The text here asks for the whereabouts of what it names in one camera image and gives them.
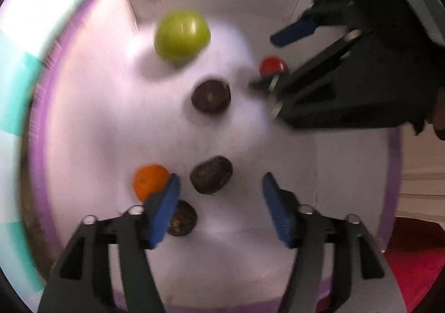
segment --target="tomato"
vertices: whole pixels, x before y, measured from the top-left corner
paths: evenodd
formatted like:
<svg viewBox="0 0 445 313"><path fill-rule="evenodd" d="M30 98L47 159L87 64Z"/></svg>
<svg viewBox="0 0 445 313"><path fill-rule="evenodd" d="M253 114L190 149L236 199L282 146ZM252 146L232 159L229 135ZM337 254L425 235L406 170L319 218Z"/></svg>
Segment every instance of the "tomato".
<svg viewBox="0 0 445 313"><path fill-rule="evenodd" d="M182 65L195 58L210 42L206 20L194 11L177 11L166 15L154 37L157 55L167 63Z"/></svg>
<svg viewBox="0 0 445 313"><path fill-rule="evenodd" d="M267 77L271 74L288 72L288 65L281 58L269 56L264 58L259 65L259 74L261 77Z"/></svg>
<svg viewBox="0 0 445 313"><path fill-rule="evenodd" d="M148 195L164 190L170 178L167 169L160 165L147 165L139 167L133 176L133 190L141 203Z"/></svg>

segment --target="orange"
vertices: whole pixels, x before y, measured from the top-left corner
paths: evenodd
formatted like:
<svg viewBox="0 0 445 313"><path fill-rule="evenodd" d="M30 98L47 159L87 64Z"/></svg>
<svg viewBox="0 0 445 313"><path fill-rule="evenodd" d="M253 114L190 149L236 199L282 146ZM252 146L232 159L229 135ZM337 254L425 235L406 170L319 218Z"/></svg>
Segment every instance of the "orange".
<svg viewBox="0 0 445 313"><path fill-rule="evenodd" d="M170 177L164 166L146 165L139 167L133 176L133 190L143 203L147 196L162 191Z"/></svg>

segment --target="red tomato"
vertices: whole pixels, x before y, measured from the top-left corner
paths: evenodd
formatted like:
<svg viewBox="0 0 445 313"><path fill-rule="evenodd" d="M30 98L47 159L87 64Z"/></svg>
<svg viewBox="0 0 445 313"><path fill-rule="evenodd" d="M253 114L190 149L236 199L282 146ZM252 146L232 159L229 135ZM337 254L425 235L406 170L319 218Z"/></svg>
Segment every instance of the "red tomato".
<svg viewBox="0 0 445 313"><path fill-rule="evenodd" d="M287 71L289 71L288 65L284 62L284 60L275 56L264 58L259 65L259 74L261 77L266 77L270 76L271 74Z"/></svg>

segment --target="green object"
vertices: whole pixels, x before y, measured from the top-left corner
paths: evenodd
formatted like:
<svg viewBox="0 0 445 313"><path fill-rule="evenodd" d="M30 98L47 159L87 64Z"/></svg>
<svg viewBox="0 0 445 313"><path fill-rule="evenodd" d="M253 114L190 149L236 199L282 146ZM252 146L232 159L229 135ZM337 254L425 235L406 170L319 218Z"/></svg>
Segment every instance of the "green object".
<svg viewBox="0 0 445 313"><path fill-rule="evenodd" d="M182 65L195 58L210 42L206 20L194 11L167 14L154 37L157 55L167 63Z"/></svg>

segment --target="red fabric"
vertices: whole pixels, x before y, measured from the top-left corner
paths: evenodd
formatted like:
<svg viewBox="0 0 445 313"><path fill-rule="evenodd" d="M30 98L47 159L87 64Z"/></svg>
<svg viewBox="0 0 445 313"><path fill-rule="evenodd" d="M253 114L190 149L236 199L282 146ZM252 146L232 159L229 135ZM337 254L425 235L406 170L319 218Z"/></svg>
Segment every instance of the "red fabric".
<svg viewBox="0 0 445 313"><path fill-rule="evenodd" d="M406 309L411 313L445 266L445 248L419 252L389 249L385 257L402 292Z"/></svg>
<svg viewBox="0 0 445 313"><path fill-rule="evenodd" d="M329 297L326 297L318 302L315 313L324 312L326 309L328 309L328 307L329 307Z"/></svg>

